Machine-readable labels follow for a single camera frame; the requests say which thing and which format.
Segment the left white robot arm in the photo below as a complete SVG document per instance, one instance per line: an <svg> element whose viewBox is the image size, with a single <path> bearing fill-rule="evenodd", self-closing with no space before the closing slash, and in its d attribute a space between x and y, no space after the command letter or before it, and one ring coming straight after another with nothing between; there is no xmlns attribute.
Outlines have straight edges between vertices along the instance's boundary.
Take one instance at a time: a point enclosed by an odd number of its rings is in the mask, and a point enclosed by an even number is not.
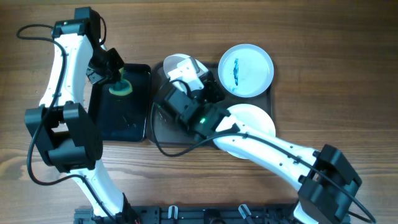
<svg viewBox="0 0 398 224"><path fill-rule="evenodd" d="M105 49L106 24L90 7L75 9L73 19L58 21L48 41L55 47L49 84L38 107L25 112L24 122L48 166L63 180L74 180L92 205L95 223L139 223L139 215L111 180L102 160L100 130L83 107L85 82L111 84L113 93L127 95L124 62L115 49Z"/></svg>

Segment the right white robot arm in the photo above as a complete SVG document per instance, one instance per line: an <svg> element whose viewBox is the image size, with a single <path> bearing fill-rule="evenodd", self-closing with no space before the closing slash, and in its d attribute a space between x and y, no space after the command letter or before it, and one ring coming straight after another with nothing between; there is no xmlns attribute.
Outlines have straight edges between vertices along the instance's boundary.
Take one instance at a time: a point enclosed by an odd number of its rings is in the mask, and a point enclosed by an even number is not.
<svg viewBox="0 0 398 224"><path fill-rule="evenodd" d="M362 180L339 149L326 144L318 151L271 136L255 127L269 117L265 111L250 104L226 108L215 81L199 81L201 86L195 87L186 79L167 80L152 106L196 138L185 153L212 142L277 174L298 193L294 221L343 223L352 204L366 211L355 197Z"/></svg>

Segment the green yellow sponge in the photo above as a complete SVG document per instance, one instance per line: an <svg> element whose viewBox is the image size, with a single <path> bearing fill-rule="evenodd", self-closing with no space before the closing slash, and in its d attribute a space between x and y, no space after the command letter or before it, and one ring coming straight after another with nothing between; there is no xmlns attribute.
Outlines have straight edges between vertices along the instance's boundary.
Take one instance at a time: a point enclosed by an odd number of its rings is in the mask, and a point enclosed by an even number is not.
<svg viewBox="0 0 398 224"><path fill-rule="evenodd" d="M121 79L110 86L109 92L115 96L127 96L132 93L132 85L129 80L124 78L124 68L119 69Z"/></svg>

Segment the white plate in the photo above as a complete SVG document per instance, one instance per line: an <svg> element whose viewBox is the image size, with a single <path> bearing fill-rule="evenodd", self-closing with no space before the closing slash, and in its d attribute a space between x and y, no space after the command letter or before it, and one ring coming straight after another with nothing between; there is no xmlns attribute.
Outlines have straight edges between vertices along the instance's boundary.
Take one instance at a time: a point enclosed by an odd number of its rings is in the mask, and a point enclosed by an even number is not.
<svg viewBox="0 0 398 224"><path fill-rule="evenodd" d="M182 60L184 60L185 58L189 58L191 56L186 55L186 54L173 54L173 55L169 55L165 60L164 60L164 64L163 64L163 69L164 69L164 73L167 79L170 79L169 76L166 74L167 72L171 71L172 69L177 67L177 63L181 62ZM176 87L177 89L179 89L180 91L184 91L185 93L187 93L187 88L185 87L185 85L180 82L181 80L179 80L178 82L173 82L172 85L174 87ZM195 91L191 91L192 94L192 98L195 96Z"/></svg>
<svg viewBox="0 0 398 224"><path fill-rule="evenodd" d="M249 127L276 137L275 124L263 109L250 104L237 104L230 106L228 111Z"/></svg>

